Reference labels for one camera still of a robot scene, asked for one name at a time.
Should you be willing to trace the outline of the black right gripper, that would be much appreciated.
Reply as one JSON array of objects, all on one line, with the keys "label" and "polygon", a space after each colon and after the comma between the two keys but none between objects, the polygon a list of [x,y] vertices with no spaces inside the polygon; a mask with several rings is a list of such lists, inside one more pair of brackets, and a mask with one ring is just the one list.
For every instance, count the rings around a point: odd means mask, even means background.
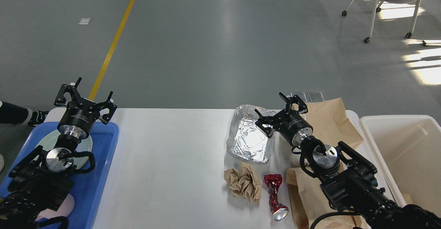
[{"label": "black right gripper", "polygon": [[279,96],[286,103],[285,109],[274,116],[263,116],[255,109],[259,117],[255,125],[267,138],[272,138],[277,131],[291,146],[300,146],[306,137],[313,134],[312,125],[300,116],[308,113],[308,107],[298,95],[287,97],[279,92]]}]

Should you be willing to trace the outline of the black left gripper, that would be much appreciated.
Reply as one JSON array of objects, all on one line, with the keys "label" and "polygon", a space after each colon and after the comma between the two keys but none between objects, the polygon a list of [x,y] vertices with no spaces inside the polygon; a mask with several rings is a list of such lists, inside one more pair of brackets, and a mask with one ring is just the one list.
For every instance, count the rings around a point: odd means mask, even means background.
[{"label": "black left gripper", "polygon": [[[54,101],[54,106],[66,108],[57,130],[62,135],[71,135],[79,140],[89,137],[96,120],[108,124],[117,110],[112,99],[112,91],[101,103],[83,100],[77,90],[81,80],[82,78],[79,77],[74,84],[62,84]],[[65,97],[66,93],[71,97],[69,102]]]}]

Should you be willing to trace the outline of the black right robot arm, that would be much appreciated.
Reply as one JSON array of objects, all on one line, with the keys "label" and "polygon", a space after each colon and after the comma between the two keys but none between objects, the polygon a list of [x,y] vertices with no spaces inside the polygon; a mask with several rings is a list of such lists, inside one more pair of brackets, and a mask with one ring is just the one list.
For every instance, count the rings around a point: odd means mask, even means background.
[{"label": "black right robot arm", "polygon": [[398,206],[378,189],[377,169],[367,158],[348,144],[324,144],[313,135],[313,127],[301,117],[308,112],[298,96],[280,93],[286,106],[273,116],[263,116],[258,109],[256,126],[271,138],[279,132],[300,156],[300,167],[310,177],[320,180],[320,188],[334,212],[314,220],[311,229],[332,216],[362,216],[372,229],[439,229],[440,218],[418,205]]}]

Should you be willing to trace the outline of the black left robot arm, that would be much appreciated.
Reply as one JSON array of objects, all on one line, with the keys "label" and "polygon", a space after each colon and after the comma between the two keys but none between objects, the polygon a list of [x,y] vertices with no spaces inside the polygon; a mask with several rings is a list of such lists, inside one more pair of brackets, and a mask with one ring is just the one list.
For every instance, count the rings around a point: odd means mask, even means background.
[{"label": "black left robot arm", "polygon": [[39,222],[38,215],[62,206],[74,187],[73,175],[95,169],[94,153],[78,147],[90,137],[96,121],[108,124],[117,110],[113,92],[99,103],[82,97],[78,91],[81,80],[62,84],[55,97],[54,105],[65,107],[65,112],[57,125],[59,136],[53,148],[44,150],[37,145],[9,172],[9,194],[1,202],[2,229],[39,229],[56,223],[60,229],[68,228],[67,216]]}]

